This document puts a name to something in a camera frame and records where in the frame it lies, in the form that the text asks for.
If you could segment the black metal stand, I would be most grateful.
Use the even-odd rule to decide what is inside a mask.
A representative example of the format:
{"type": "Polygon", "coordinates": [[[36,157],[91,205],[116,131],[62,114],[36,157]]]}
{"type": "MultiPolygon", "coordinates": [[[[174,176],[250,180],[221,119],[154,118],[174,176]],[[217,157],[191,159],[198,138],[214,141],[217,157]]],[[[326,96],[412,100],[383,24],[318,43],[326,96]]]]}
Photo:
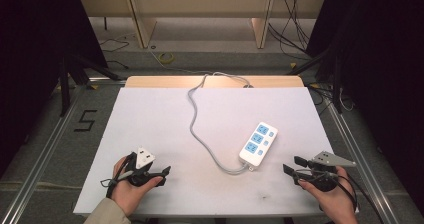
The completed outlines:
{"type": "Polygon", "coordinates": [[[342,113],[342,101],[341,101],[341,59],[338,54],[331,48],[327,48],[316,57],[308,60],[300,67],[296,67],[288,72],[288,75],[298,75],[313,66],[319,64],[319,70],[316,73],[315,78],[318,81],[330,80],[332,83],[332,103],[339,114],[342,113]]]}

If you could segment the white table mat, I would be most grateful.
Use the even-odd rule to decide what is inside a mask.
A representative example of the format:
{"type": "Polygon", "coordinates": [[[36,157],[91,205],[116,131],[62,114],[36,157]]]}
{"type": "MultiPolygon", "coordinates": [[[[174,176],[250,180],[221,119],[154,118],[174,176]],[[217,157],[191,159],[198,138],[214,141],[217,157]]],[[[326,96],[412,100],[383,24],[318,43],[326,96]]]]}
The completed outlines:
{"type": "Polygon", "coordinates": [[[317,201],[283,172],[295,156],[332,149],[309,91],[298,88],[123,88],[75,206],[87,215],[105,196],[113,165],[144,147],[152,171],[171,166],[137,214],[156,217],[271,217],[319,214],[317,201]],[[232,175],[260,123],[278,129],[261,165],[232,175]]]}

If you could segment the metal floor rail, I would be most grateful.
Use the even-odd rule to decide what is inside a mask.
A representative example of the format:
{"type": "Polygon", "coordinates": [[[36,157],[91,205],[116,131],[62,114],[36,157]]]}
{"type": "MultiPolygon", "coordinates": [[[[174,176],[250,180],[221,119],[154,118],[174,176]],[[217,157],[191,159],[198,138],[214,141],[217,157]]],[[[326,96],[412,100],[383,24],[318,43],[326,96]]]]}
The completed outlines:
{"type": "Polygon", "coordinates": [[[370,163],[366,160],[360,146],[353,135],[352,130],[342,114],[339,114],[335,109],[333,103],[325,100],[327,109],[342,136],[342,139],[351,155],[353,160],[357,163],[356,169],[362,180],[362,188],[364,196],[369,199],[374,207],[374,211],[380,218],[383,224],[400,224],[399,219],[396,217],[394,209],[389,202],[383,189],[371,169],[370,163]]]}
{"type": "Polygon", "coordinates": [[[79,122],[95,92],[71,90],[71,106],[59,115],[55,92],[41,119],[0,178],[0,224],[82,224],[74,212],[95,144],[79,122]]]}

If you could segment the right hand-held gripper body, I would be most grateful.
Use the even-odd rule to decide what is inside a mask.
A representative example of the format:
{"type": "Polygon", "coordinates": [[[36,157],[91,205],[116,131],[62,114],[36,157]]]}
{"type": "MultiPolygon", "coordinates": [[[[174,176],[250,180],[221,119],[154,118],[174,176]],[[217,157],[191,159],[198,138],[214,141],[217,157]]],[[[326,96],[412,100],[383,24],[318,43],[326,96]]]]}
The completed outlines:
{"type": "Polygon", "coordinates": [[[320,191],[328,192],[333,190],[338,184],[336,167],[355,167],[356,162],[322,151],[311,160],[308,160],[307,166],[312,174],[309,182],[320,191]]]}

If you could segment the person's left hand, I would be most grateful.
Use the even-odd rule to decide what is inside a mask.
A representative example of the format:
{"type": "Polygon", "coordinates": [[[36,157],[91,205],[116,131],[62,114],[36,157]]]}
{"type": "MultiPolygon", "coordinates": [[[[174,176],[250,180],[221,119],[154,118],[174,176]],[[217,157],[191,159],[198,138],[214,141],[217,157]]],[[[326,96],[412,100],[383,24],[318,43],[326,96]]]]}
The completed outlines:
{"type": "Polygon", "coordinates": [[[143,197],[162,181],[162,177],[155,177],[146,184],[136,187],[127,180],[120,181],[111,194],[111,199],[129,217],[139,206],[143,197]]]}

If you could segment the person's right hand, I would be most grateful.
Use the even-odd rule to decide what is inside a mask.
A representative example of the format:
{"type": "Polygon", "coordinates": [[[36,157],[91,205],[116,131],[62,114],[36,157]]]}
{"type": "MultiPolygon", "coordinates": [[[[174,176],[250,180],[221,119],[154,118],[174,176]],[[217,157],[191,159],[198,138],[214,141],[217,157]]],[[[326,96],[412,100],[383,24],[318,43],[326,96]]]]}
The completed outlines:
{"type": "Polygon", "coordinates": [[[350,198],[353,188],[348,182],[347,172],[340,166],[337,166],[336,170],[343,188],[336,187],[331,191],[322,192],[307,181],[299,180],[298,183],[318,201],[323,212],[334,224],[358,224],[354,204],[350,198]]]}

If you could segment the black tripod stand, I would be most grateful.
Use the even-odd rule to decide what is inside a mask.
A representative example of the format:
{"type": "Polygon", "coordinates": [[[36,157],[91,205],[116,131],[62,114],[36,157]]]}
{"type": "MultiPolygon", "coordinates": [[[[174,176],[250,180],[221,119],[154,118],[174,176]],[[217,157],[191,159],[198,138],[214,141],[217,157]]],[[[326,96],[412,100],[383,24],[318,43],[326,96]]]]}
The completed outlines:
{"type": "Polygon", "coordinates": [[[65,55],[59,63],[59,80],[62,97],[61,117],[67,113],[71,104],[69,78],[72,78],[77,85],[87,85],[89,83],[89,77],[84,71],[85,68],[92,69],[114,81],[123,80],[123,77],[120,77],[109,71],[106,67],[96,64],[83,56],[76,54],[65,55]]]}

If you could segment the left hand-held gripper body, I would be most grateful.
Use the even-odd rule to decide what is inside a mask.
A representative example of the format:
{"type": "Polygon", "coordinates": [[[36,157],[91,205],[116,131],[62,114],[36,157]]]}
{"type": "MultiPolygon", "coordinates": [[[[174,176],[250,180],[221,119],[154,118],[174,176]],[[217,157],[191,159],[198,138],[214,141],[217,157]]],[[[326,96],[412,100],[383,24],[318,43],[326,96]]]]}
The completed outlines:
{"type": "Polygon", "coordinates": [[[130,154],[129,162],[125,168],[126,172],[131,171],[127,180],[134,186],[140,187],[150,179],[149,169],[156,157],[143,147],[139,147],[136,152],[130,154]]]}

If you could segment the white power strip blue sockets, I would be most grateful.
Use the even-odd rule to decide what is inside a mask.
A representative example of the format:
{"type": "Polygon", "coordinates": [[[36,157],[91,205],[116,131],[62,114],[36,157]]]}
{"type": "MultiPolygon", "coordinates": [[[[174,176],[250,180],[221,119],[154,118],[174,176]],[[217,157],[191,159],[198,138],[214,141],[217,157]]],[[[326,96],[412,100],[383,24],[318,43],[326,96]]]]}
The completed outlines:
{"type": "Polygon", "coordinates": [[[278,134],[278,129],[260,122],[239,152],[239,159],[250,169],[257,169],[264,160],[278,134]]]}

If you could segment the dark curtain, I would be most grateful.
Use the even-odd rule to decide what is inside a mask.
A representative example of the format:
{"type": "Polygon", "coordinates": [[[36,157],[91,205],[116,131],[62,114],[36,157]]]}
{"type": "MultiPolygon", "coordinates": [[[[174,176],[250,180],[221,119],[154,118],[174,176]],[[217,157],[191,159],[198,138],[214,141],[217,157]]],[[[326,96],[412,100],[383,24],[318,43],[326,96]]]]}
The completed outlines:
{"type": "Polygon", "coordinates": [[[69,55],[107,65],[81,0],[0,0],[0,177],[69,55]]]}
{"type": "Polygon", "coordinates": [[[424,0],[324,0],[307,48],[339,75],[424,215],[424,0]]]}

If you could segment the wooden table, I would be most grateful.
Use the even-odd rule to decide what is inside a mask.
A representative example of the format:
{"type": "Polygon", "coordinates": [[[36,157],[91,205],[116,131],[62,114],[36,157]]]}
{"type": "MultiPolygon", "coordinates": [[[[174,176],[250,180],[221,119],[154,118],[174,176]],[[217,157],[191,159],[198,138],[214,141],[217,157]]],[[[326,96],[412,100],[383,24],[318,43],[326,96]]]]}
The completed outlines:
{"type": "MultiPolygon", "coordinates": [[[[127,79],[126,88],[193,88],[201,81],[202,76],[131,76],[127,79]]],[[[227,77],[223,75],[208,76],[205,88],[237,88],[250,84],[255,88],[303,87],[298,76],[261,76],[250,75],[227,77]]]]}

